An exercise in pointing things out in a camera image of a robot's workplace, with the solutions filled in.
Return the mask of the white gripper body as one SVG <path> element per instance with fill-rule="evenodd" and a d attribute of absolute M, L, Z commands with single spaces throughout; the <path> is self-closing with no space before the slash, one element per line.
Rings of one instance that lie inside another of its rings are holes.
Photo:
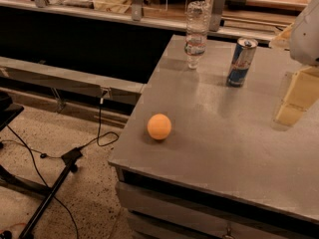
<path fill-rule="evenodd" d="M 311 0 L 296 18 L 289 47 L 293 60 L 304 65 L 319 65 L 319 0 Z"/>

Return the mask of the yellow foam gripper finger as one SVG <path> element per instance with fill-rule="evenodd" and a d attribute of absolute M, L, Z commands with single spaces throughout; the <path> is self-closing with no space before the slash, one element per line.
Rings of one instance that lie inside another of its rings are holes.
<path fill-rule="evenodd" d="M 287 26 L 283 31 L 281 31 L 276 37 L 274 37 L 270 43 L 269 47 L 272 49 L 285 49 L 289 50 L 289 40 L 291 32 L 293 29 L 293 24 Z"/>
<path fill-rule="evenodd" d="M 294 126 L 319 99 L 319 67 L 304 66 L 291 77 L 275 121 Z"/>

